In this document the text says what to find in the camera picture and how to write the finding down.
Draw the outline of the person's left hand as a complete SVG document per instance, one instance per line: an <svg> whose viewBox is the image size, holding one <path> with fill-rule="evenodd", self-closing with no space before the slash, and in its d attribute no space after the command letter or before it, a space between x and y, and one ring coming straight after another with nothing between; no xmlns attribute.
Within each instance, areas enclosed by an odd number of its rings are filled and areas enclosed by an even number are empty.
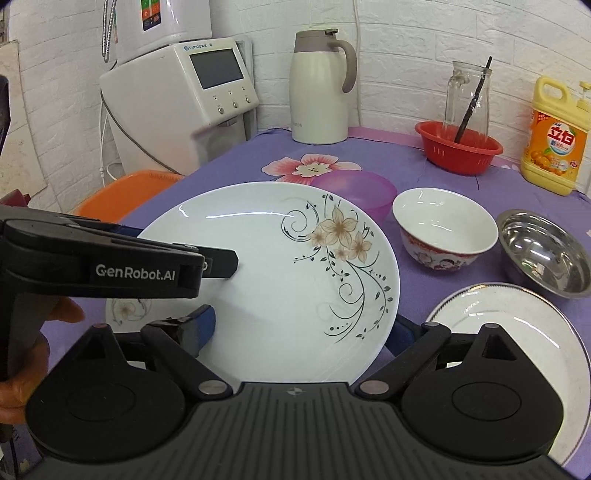
<svg viewBox="0 0 591 480"><path fill-rule="evenodd" d="M50 321L78 323L84 319L84 312L78 304L62 297L50 312ZM22 357L20 371L0 385L0 418L6 425L25 423L25 407L34 390L48 373L50 347L46 337L39 333L35 343Z"/></svg>

